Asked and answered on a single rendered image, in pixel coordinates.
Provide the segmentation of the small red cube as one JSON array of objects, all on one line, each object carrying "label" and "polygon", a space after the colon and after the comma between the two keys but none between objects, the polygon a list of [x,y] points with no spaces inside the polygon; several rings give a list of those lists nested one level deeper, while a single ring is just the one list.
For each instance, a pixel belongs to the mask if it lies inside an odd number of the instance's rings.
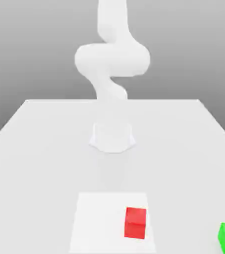
[{"label": "small red cube", "polygon": [[124,236],[145,239],[147,209],[127,207],[124,223]]}]

